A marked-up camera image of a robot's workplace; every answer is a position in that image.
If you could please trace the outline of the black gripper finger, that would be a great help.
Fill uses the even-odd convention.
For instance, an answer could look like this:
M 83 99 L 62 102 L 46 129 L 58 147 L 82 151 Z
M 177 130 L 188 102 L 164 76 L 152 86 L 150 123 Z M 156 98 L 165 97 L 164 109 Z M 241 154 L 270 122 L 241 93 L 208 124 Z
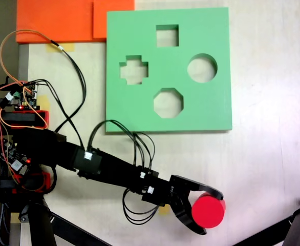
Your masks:
M 198 235 L 206 235 L 206 230 L 199 226 L 192 217 L 191 204 L 186 197 L 171 196 L 169 205 L 177 219 Z
M 207 192 L 218 200 L 223 200 L 224 198 L 223 194 L 219 190 L 194 180 L 190 180 L 190 190 Z

